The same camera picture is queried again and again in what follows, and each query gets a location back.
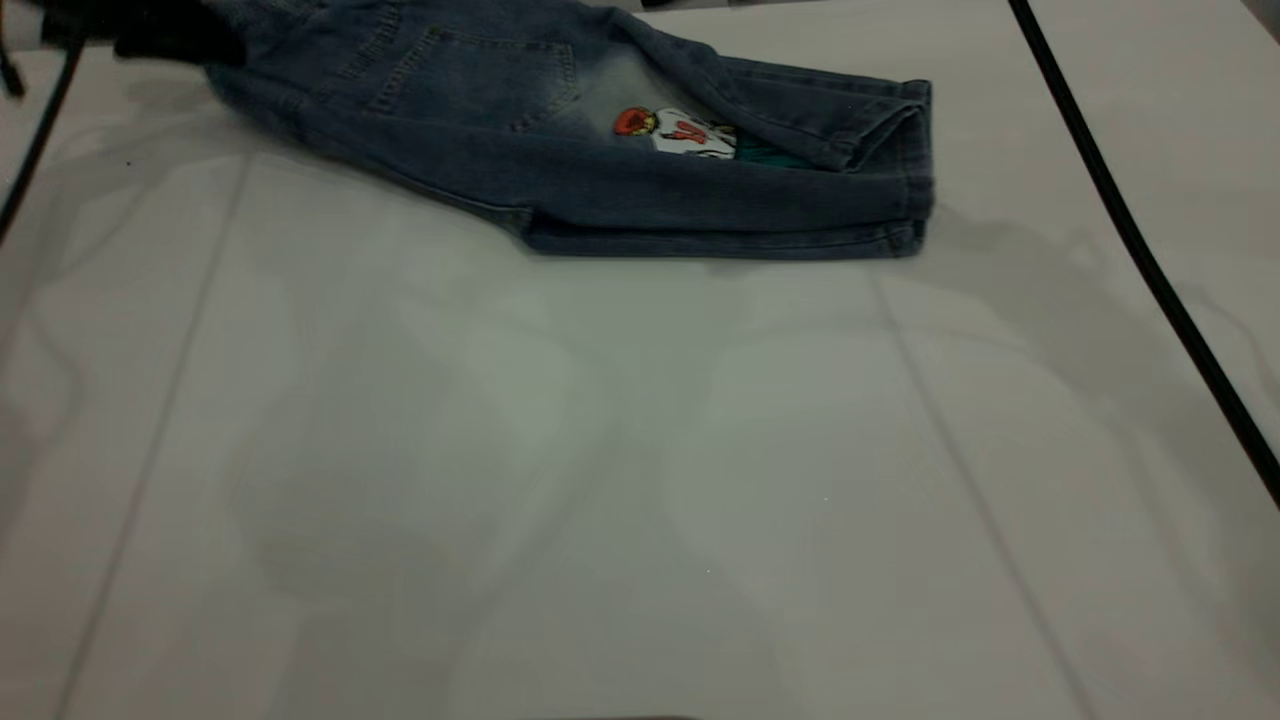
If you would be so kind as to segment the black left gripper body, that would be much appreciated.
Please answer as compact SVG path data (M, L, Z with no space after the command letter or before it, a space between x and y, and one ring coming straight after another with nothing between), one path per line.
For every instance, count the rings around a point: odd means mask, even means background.
M96 40L187 45L206 38L198 1L41 1L40 6L47 20Z

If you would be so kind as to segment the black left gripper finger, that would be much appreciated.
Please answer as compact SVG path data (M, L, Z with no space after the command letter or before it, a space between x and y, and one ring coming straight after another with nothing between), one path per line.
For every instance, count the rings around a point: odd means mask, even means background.
M214 12L122 12L115 54L197 67L241 67L247 58L242 37Z

